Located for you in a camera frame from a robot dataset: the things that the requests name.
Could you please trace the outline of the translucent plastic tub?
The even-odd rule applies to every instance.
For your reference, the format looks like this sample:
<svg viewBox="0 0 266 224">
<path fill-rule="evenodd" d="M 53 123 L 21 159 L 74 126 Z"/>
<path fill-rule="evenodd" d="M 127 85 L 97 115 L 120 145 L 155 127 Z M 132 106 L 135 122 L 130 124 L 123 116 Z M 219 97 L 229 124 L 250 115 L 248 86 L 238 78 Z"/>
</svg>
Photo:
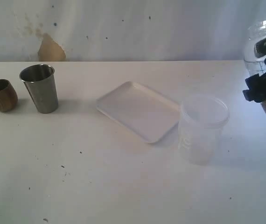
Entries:
<svg viewBox="0 0 266 224">
<path fill-rule="evenodd" d="M 211 95 L 188 95 L 180 106 L 178 149 L 183 158 L 205 165 L 219 146 L 230 117 L 227 105 Z"/>
</svg>

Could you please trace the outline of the white foam tray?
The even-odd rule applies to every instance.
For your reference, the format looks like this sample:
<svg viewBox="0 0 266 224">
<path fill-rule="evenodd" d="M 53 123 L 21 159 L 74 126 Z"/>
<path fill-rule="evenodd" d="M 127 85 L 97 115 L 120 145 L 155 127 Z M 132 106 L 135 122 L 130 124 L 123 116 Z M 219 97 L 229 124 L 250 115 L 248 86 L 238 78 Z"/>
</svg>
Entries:
<svg viewBox="0 0 266 224">
<path fill-rule="evenodd" d="M 131 81 L 100 97 L 97 109 L 149 144 L 160 141 L 180 117 L 176 102 Z"/>
</svg>

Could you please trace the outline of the brown wooden cup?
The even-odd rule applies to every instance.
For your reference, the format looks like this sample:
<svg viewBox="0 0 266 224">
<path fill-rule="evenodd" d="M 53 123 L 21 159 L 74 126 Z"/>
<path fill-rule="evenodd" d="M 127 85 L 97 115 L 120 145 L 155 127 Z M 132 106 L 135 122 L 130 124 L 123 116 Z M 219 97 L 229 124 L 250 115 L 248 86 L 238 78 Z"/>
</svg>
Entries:
<svg viewBox="0 0 266 224">
<path fill-rule="evenodd" d="M 7 79 L 0 79 L 0 112 L 8 112 L 17 106 L 18 97 Z"/>
</svg>

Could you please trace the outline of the stainless steel cup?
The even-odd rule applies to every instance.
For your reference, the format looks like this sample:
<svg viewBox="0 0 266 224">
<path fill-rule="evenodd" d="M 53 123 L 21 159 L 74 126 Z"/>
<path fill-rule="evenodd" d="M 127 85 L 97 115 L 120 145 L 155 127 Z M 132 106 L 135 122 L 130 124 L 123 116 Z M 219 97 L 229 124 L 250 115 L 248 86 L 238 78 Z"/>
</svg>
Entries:
<svg viewBox="0 0 266 224">
<path fill-rule="evenodd" d="M 23 69 L 19 74 L 36 109 L 43 114 L 51 113 L 58 108 L 54 73 L 52 66 L 36 64 Z"/>
</svg>

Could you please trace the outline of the clear measuring glass jar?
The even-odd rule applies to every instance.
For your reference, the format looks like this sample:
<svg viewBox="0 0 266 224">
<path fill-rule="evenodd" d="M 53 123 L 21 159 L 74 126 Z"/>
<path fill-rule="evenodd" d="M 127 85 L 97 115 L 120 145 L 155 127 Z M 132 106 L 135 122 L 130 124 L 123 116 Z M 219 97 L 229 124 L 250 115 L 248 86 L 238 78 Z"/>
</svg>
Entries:
<svg viewBox="0 0 266 224">
<path fill-rule="evenodd" d="M 243 59 L 249 76 L 266 73 L 265 56 L 257 58 L 254 45 L 266 37 L 266 21 L 260 21 L 248 28 L 247 41 L 243 51 Z"/>
</svg>

